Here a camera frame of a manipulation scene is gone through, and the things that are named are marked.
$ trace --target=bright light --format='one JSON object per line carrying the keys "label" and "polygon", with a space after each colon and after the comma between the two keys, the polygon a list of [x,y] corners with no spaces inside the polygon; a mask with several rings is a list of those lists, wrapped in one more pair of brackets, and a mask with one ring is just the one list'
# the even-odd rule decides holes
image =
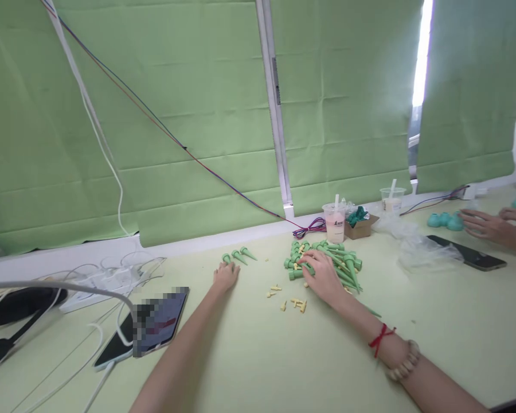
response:
{"label": "bright light", "polygon": [[430,20],[432,19],[433,0],[424,0],[423,16],[420,20],[419,52],[417,54],[417,69],[415,86],[413,87],[413,106],[421,106],[424,100],[424,85],[426,83],[426,66],[428,62],[428,45],[430,43]]}

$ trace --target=small box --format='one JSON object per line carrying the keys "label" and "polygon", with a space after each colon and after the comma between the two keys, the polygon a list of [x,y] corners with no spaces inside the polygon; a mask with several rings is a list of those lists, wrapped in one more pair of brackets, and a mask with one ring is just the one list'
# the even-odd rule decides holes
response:
{"label": "small box", "polygon": [[378,217],[369,214],[370,218],[366,221],[359,221],[355,224],[355,227],[352,228],[347,221],[344,221],[344,235],[346,235],[350,239],[358,239],[365,238],[366,236],[371,235],[371,226],[378,221]]}

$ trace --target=headphones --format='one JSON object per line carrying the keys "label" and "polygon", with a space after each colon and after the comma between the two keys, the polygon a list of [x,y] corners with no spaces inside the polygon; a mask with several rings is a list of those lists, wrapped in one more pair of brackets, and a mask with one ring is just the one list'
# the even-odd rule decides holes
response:
{"label": "headphones", "polygon": [[[0,302],[0,326],[31,317],[10,338],[0,338],[0,361],[13,349],[15,343],[48,311],[56,299],[58,289],[30,287],[12,291]],[[54,306],[67,298],[67,290],[61,289]]]}

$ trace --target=phone screen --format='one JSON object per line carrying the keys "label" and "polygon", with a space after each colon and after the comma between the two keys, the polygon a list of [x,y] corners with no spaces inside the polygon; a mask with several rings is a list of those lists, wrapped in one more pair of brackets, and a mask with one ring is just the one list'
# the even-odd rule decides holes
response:
{"label": "phone screen", "polygon": [[491,271],[497,268],[506,267],[505,261],[495,258],[494,256],[484,254],[482,252],[473,250],[472,248],[462,246],[435,235],[428,235],[428,238],[437,242],[443,247],[453,244],[455,248],[463,255],[464,263],[478,270]]}
{"label": "phone screen", "polygon": [[142,357],[168,344],[174,338],[189,293],[187,287],[178,290],[177,293],[165,294],[164,298],[147,300],[136,306],[136,323],[133,323],[132,315],[128,314],[120,326],[126,339],[133,340],[134,345],[125,346],[115,333],[94,367],[100,370],[113,360],[124,360],[132,355]]}

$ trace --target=red string bracelet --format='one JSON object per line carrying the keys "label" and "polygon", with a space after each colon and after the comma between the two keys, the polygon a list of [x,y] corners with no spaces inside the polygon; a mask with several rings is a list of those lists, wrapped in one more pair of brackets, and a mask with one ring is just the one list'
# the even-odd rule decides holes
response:
{"label": "red string bracelet", "polygon": [[377,348],[376,351],[374,352],[375,359],[378,356],[378,350],[380,348],[380,342],[382,341],[382,339],[386,336],[391,336],[396,331],[396,328],[394,327],[394,329],[391,332],[387,333],[386,332],[387,328],[388,328],[388,326],[386,326],[386,324],[382,323],[382,331],[380,332],[380,335],[369,343],[369,347]]}

